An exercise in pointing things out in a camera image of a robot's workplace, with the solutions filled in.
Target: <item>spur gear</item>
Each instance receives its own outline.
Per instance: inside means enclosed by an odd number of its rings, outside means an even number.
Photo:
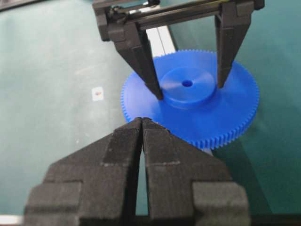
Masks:
[[[216,54],[183,50],[154,59],[164,99],[132,73],[121,92],[126,121],[149,117],[197,148],[218,148],[242,135],[259,103],[253,76],[234,62],[222,89],[217,88]]]

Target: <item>white sticker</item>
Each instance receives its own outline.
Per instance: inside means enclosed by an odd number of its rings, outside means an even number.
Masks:
[[[93,101],[103,100],[103,88],[101,86],[94,87],[92,89],[92,100]]]

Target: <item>blue plastic gear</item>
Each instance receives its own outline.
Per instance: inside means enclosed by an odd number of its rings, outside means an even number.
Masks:
[[[240,64],[217,88],[216,53],[183,50],[154,59],[164,99],[132,73],[121,92],[126,121],[149,117],[197,148],[218,148],[243,134],[256,114],[259,89]]]

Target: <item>green table surface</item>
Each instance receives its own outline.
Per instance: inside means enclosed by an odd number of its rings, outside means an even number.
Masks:
[[[0,214],[22,214],[52,162],[125,123],[131,68],[101,42],[90,0],[49,0],[0,13]],[[162,6],[184,2],[162,0]],[[261,91],[250,129],[214,150],[252,214],[301,213],[301,1],[266,0],[237,56]],[[215,51],[213,18],[170,27],[178,49]],[[102,86],[104,100],[91,89]],[[147,214],[141,158],[137,214]]]

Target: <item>center hole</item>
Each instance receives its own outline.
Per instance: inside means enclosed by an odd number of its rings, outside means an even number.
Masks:
[[[185,86],[185,87],[190,87],[190,86],[192,86],[192,81],[190,81],[190,80],[184,80],[183,82],[182,82],[182,85],[183,86]]]

